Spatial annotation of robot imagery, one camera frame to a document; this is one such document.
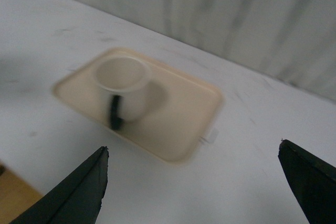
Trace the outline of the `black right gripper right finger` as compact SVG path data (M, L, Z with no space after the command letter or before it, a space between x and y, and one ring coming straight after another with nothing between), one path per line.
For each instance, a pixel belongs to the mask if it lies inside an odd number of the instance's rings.
M278 158L309 223L335 223L335 167L289 140L281 141Z

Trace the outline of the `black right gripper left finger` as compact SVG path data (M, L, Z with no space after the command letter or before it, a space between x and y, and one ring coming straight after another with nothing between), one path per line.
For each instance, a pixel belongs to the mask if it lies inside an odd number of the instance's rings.
M11 223L95 223L108 183L106 146L100 147Z

